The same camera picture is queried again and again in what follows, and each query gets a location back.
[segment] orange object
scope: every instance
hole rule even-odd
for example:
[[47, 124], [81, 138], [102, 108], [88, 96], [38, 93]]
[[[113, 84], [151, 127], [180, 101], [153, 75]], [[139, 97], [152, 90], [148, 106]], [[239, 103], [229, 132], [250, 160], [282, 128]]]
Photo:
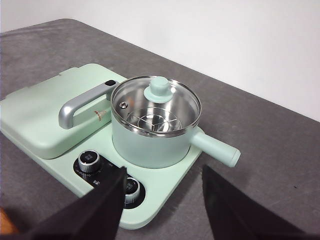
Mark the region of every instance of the orange object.
[[0, 234], [16, 234], [17, 227], [10, 221], [5, 211], [0, 208]]

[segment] black control panel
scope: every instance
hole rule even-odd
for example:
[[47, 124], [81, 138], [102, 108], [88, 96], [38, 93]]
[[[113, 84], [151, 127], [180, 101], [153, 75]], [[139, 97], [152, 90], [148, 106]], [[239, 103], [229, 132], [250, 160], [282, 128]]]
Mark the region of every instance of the black control panel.
[[[94, 188], [104, 184], [104, 180], [116, 169], [116, 165], [94, 150], [82, 152], [73, 164], [74, 172]], [[138, 207], [146, 197], [144, 185], [129, 174], [126, 176], [125, 192], [125, 209]]]

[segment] mint green pot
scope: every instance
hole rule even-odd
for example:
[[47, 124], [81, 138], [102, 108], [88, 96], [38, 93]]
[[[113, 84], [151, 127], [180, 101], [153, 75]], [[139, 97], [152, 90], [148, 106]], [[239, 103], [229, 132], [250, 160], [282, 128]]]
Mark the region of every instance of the mint green pot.
[[204, 134], [197, 126], [198, 97], [185, 85], [163, 77], [140, 76], [111, 94], [112, 141], [128, 162], [151, 169], [181, 161], [194, 145], [228, 167], [240, 151]]

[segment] multi-function cooker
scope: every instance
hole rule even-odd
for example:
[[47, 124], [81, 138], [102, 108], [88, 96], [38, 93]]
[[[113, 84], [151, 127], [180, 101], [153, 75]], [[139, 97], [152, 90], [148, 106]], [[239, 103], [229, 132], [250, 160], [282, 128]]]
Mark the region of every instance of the multi-function cooker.
[[160, 76], [70, 68], [0, 102], [1, 131], [79, 197], [127, 168], [120, 226], [149, 223], [202, 151], [234, 167], [239, 150], [198, 127], [199, 98]]

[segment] white wall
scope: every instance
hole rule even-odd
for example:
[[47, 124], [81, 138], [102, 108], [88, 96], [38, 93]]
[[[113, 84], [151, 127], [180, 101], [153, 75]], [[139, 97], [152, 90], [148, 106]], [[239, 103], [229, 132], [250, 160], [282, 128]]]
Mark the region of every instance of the white wall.
[[1, 31], [72, 18], [320, 122], [319, 0], [2, 0]]

